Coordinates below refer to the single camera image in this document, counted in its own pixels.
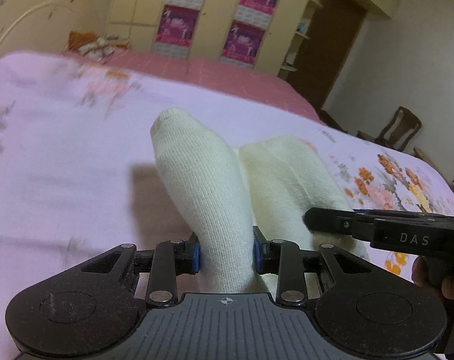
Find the wall shelf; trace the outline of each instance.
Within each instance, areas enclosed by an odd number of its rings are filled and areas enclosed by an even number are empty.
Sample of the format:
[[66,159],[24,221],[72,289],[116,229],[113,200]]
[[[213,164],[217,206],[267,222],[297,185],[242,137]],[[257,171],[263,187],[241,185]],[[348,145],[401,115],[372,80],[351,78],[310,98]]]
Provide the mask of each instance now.
[[307,7],[318,9],[323,8],[323,5],[317,0],[308,0]]
[[301,36],[302,38],[305,38],[305,39],[310,39],[307,35],[303,34],[302,32],[296,32],[295,35],[298,35],[298,36]]
[[295,67],[290,66],[288,64],[283,64],[280,69],[284,70],[284,71],[297,71],[298,70],[298,69],[295,69]]

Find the wooden headboard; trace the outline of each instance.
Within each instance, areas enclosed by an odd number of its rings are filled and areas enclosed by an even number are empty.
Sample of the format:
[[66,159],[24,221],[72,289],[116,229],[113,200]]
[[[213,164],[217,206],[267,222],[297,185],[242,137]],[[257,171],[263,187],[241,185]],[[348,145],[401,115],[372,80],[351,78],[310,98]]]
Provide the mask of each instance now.
[[0,57],[15,50],[60,53],[71,30],[99,30],[91,0],[0,0]]

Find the flower pattern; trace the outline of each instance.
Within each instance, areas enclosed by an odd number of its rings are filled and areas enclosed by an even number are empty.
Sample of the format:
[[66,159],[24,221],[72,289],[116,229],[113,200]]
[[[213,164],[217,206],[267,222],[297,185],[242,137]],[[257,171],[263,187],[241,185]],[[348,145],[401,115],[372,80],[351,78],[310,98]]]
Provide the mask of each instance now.
[[84,97],[79,105],[95,107],[99,102],[103,103],[106,117],[124,107],[120,100],[129,91],[141,90],[141,85],[134,80],[131,73],[97,64],[81,65],[75,78],[86,80]]
[[315,153],[318,153],[319,152],[319,149],[317,149],[317,147],[310,141],[308,140],[303,140],[303,143],[305,143],[308,147],[310,147],[310,149],[314,150]]
[[[323,129],[319,128],[319,132],[331,143],[336,143],[336,139],[330,139]],[[416,167],[416,159],[411,161],[409,156],[403,157],[405,154],[397,156],[396,152],[376,145],[370,145],[368,156],[365,154],[367,151],[363,151],[360,157],[348,149],[339,149],[338,144],[328,146],[324,142],[321,146],[319,139],[314,142],[319,148],[319,156],[352,208],[454,215],[452,195],[447,195],[444,186],[438,188],[439,181],[435,184],[433,173],[427,173],[421,166]],[[379,250],[375,256],[375,263],[379,266],[393,274],[410,277],[412,256]]]

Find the pink bedsheet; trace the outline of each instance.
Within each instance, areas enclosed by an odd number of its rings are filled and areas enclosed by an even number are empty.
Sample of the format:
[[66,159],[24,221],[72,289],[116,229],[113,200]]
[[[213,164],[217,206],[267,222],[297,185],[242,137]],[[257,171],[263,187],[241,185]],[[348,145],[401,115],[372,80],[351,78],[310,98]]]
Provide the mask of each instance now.
[[[153,249],[188,238],[156,173],[149,138],[170,107],[189,111],[232,147],[284,134],[301,138],[353,208],[454,215],[452,191],[425,162],[305,117],[154,76],[10,54],[0,60],[0,360],[18,354],[5,308],[24,288],[125,242]],[[410,276],[413,256],[368,253],[373,263]],[[195,278],[184,279],[179,293]]]
[[[72,53],[76,59],[92,62]],[[221,64],[204,58],[186,61],[150,52],[124,51],[105,62],[105,66],[125,68],[156,77],[198,85],[270,105],[322,123],[314,107],[278,77]]]

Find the hand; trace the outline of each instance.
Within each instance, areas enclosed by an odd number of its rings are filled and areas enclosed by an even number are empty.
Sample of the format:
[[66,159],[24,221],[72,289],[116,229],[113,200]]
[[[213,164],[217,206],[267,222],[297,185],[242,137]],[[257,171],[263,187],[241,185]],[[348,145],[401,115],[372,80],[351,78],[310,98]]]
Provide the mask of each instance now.
[[412,281],[418,286],[429,288],[441,299],[454,299],[454,274],[450,274],[444,278],[441,290],[432,287],[428,282],[427,263],[421,256],[418,256],[413,262]]

